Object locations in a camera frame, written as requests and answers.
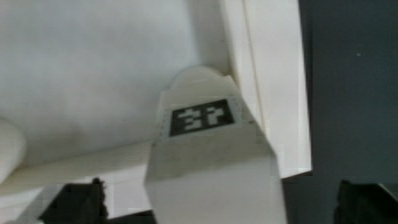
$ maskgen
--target gray surface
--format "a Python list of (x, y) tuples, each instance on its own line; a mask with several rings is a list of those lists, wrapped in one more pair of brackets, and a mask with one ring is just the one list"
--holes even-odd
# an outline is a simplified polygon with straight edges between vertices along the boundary
[(152, 138), (160, 91), (229, 70), (216, 0), (0, 1), (0, 116), (25, 165)]
[(398, 2), (311, 8), (314, 170), (284, 184), (291, 224), (332, 223), (341, 179), (398, 182)]

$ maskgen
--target white panel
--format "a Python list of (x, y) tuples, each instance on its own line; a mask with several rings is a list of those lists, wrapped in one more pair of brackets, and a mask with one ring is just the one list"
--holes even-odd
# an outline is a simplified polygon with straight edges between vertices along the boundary
[[(211, 107), (224, 111), (215, 126), (206, 125)], [(275, 154), (231, 79), (209, 79), (165, 91), (158, 110), (163, 116), (145, 177), (158, 222), (284, 224)], [(192, 121), (177, 118), (186, 110), (202, 112), (193, 119), (204, 127), (193, 132), (183, 130)]]
[[(248, 103), (257, 99), (261, 105), (263, 130), (277, 152), (280, 175), (288, 177), (311, 171), (298, 3), (220, 1), (241, 94)], [(252, 64), (240, 63), (241, 56)]]

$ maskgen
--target curved white edge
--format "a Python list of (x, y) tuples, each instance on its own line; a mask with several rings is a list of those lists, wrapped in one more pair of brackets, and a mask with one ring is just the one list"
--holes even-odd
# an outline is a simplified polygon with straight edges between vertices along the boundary
[(234, 80), (286, 178), (312, 170), (298, 2), (218, 1)]

